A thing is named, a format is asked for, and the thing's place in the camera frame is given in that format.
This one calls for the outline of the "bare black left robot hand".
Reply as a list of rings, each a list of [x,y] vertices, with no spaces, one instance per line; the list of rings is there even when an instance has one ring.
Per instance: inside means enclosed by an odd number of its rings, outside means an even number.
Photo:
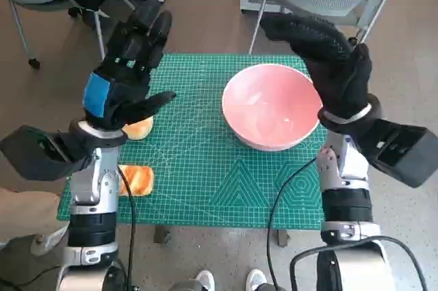
[[[151,73],[159,66],[172,26],[172,14],[133,12],[119,22],[103,61],[90,74],[83,93],[86,120],[103,130],[118,130],[156,113],[176,93],[149,95]]]

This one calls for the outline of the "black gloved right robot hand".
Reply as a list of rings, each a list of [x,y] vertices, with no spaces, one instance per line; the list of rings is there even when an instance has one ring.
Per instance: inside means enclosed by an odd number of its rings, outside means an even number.
[[[310,16],[269,13],[260,26],[303,60],[327,112],[347,120],[365,109],[372,72],[366,44],[354,46],[332,23]]]

